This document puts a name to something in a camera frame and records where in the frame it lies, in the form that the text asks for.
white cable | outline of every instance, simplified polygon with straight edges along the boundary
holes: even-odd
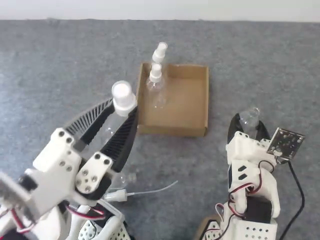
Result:
[[[154,193],[159,193],[161,191],[164,191],[164,190],[167,190],[169,188],[171,188],[173,185],[175,185],[176,183],[178,183],[178,180],[171,183],[170,185],[168,186],[165,186],[164,188],[161,188],[161,189],[157,189],[157,190],[151,190],[151,191],[138,191],[138,192],[129,192],[127,193],[126,195],[127,196],[133,196],[133,195],[140,195],[140,194],[154,194]]]
[[[215,209],[216,213],[219,215],[221,222],[223,222],[223,221],[224,221],[224,218],[223,218],[223,216],[221,215],[221,213],[220,213],[220,212],[218,211],[218,209],[217,209],[218,205],[222,206],[223,208],[224,208],[224,205],[223,205],[222,203],[217,203],[217,204],[214,206],[214,209]]]
[[[126,202],[128,200],[128,196],[134,196],[134,195],[140,195],[140,194],[154,194],[159,193],[161,191],[167,190],[168,188],[171,188],[173,185],[175,185],[178,181],[175,181],[171,183],[170,185],[157,189],[157,190],[151,190],[151,191],[138,191],[138,192],[129,192],[127,193],[126,189],[121,189],[118,191],[107,193],[104,197],[104,200],[109,202]]]

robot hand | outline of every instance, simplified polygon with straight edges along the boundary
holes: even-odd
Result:
[[[82,151],[107,118],[117,111],[115,106],[119,104],[116,105],[115,99],[104,101],[65,127],[57,128],[34,160],[34,169],[27,169],[18,183],[0,172],[0,204],[6,213],[0,219],[0,236],[14,229],[22,234],[31,229],[36,232],[47,221],[55,222],[52,231],[55,235],[46,239],[67,238],[71,227],[69,212],[74,210],[69,202],[96,206],[111,185],[113,176],[127,161],[138,125],[135,97],[133,100],[135,104],[127,109],[126,120],[88,160],[82,156]],[[106,217],[103,212],[92,209],[94,218]]]

perforated white plastic part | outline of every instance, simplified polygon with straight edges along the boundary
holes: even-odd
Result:
[[[82,226],[78,240],[91,240],[97,234],[96,227],[91,223],[91,221],[86,221],[85,224]]]
[[[91,221],[86,221],[83,227],[81,228],[78,236],[78,240],[94,240],[96,236],[100,234],[102,228],[92,223]],[[102,239],[104,240],[131,240],[130,236],[126,230],[124,224],[121,224],[120,227],[112,233],[111,236],[103,236]]]
[[[217,239],[218,237],[221,236],[222,234],[222,230],[219,226],[219,223],[217,221],[212,221],[210,222],[209,226],[207,227],[206,229],[206,233],[204,234],[202,240],[215,240]]]
[[[109,239],[105,240],[131,240],[124,224],[115,231]]]
[[[276,240],[278,224],[270,224],[235,219],[233,240]]]

black cable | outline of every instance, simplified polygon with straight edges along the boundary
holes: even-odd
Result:
[[[271,163],[271,162],[269,162],[269,161],[267,161],[267,160],[261,160],[259,163],[258,163],[258,168],[260,168],[260,165],[261,165],[261,163],[267,163],[267,164],[269,164],[271,167],[272,167],[272,170],[271,170],[271,174],[275,171],[275,166]]]
[[[302,190],[302,187],[301,187],[300,182],[299,182],[299,180],[297,178],[297,175],[296,175],[296,173],[294,171],[294,168],[292,167],[291,161],[287,161],[287,163],[289,164],[290,171],[292,173],[292,176],[293,176],[293,178],[295,180],[295,183],[298,186],[300,194],[301,194],[301,206],[300,206],[299,210],[296,212],[296,214],[293,216],[293,218],[290,220],[288,225],[285,227],[285,229],[284,229],[282,235],[280,236],[279,240],[284,240],[285,239],[286,234],[287,234],[288,230],[290,229],[291,225],[294,223],[294,221],[301,214],[301,212],[303,211],[303,209],[305,207],[305,194],[304,194],[304,191]]]

circuit board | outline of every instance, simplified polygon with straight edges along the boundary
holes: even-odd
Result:
[[[278,127],[271,139],[267,153],[291,160],[305,138],[305,135]]]

